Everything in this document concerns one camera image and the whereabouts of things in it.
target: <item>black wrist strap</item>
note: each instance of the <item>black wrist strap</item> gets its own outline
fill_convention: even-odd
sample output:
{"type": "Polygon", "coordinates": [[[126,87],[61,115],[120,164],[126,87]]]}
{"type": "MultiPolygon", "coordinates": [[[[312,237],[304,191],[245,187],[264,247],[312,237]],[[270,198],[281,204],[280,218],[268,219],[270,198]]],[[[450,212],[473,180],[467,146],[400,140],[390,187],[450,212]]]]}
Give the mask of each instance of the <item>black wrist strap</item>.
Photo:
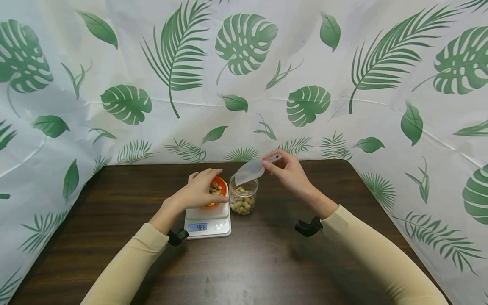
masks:
{"type": "Polygon", "coordinates": [[[175,234],[173,231],[168,232],[169,241],[168,244],[172,246],[178,246],[188,237],[188,232],[185,229],[181,229],[175,234]]]}
{"type": "Polygon", "coordinates": [[[305,237],[310,237],[314,235],[318,231],[321,231],[322,228],[323,226],[318,216],[315,216],[309,224],[304,222],[303,220],[298,220],[295,225],[295,230],[297,230],[298,233],[302,234],[305,237]]]}

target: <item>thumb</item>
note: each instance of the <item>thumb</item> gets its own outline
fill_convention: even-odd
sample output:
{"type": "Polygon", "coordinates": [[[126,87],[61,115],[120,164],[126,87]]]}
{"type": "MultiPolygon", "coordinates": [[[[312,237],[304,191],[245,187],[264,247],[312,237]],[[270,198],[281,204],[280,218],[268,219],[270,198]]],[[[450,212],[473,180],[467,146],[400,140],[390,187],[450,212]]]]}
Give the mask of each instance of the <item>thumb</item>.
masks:
{"type": "Polygon", "coordinates": [[[264,161],[263,161],[263,167],[264,167],[264,168],[265,168],[267,171],[269,171],[269,172],[271,172],[271,173],[275,174],[277,177],[279,177],[279,176],[280,176],[280,174],[281,174],[281,172],[283,171],[281,168],[277,167],[277,166],[276,166],[276,165],[274,165],[273,163],[268,162],[268,161],[266,161],[266,160],[264,160],[264,161]]]}
{"type": "Polygon", "coordinates": [[[229,197],[222,195],[209,195],[208,202],[210,203],[225,203],[229,201],[229,197]]]}

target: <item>clear plastic container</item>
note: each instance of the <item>clear plastic container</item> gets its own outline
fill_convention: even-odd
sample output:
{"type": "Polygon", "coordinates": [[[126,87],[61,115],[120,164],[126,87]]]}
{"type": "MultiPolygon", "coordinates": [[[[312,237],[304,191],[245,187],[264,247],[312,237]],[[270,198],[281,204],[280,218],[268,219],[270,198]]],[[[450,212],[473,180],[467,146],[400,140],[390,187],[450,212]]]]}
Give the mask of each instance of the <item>clear plastic container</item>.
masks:
{"type": "Polygon", "coordinates": [[[230,209],[237,214],[248,215],[254,210],[256,192],[259,186],[258,180],[254,179],[236,186],[234,178],[235,175],[230,178],[229,182],[230,209]]]}

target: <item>person's left hand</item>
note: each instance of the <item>person's left hand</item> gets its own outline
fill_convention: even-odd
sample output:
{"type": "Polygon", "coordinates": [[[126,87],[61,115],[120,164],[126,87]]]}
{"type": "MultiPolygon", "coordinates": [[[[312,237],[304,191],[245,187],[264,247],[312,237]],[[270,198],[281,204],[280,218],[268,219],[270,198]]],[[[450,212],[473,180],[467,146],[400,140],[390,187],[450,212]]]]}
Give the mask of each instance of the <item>person's left hand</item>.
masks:
{"type": "Polygon", "coordinates": [[[196,172],[188,177],[188,184],[169,197],[168,201],[175,202],[183,210],[188,208],[201,207],[210,203],[225,203],[229,198],[222,195],[210,195],[208,188],[212,180],[221,169],[209,168],[202,172],[196,172]]]}

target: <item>wooden table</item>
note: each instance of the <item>wooden table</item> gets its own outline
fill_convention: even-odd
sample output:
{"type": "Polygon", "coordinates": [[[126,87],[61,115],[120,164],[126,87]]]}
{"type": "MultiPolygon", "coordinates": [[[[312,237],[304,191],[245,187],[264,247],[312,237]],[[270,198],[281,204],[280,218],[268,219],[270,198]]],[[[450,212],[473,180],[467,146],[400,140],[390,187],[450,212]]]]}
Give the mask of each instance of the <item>wooden table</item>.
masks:
{"type": "MultiPolygon", "coordinates": [[[[349,163],[302,164],[322,192],[385,235],[426,272],[349,163]]],[[[221,176],[229,181],[240,166],[104,167],[88,182],[10,304],[79,304],[110,260],[163,200],[186,184],[189,174],[223,168],[221,176]]],[[[255,211],[233,214],[229,237],[168,246],[133,304],[389,304],[371,277],[323,234],[306,238],[294,230],[298,219],[308,222],[314,216],[305,204],[274,177],[264,175],[259,184],[255,211]]],[[[181,215],[173,229],[183,227],[183,220],[181,215]]]]}

